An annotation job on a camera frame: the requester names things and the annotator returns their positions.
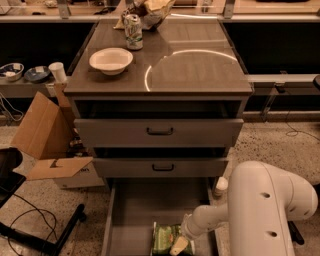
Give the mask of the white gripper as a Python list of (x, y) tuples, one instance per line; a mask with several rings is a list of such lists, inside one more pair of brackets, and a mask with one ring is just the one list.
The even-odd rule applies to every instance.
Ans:
[(185, 214), (181, 223), (181, 233), (184, 237), (176, 238), (169, 252), (171, 256), (180, 254), (188, 246), (188, 240), (196, 240), (204, 231), (194, 222), (191, 214)]

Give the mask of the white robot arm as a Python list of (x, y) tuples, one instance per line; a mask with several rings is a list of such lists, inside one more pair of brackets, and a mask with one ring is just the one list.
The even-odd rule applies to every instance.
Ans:
[(230, 175), (225, 204), (201, 205), (184, 217), (170, 254), (227, 222), (231, 256), (295, 256), (288, 223), (310, 218), (317, 207), (317, 193), (303, 177), (246, 161)]

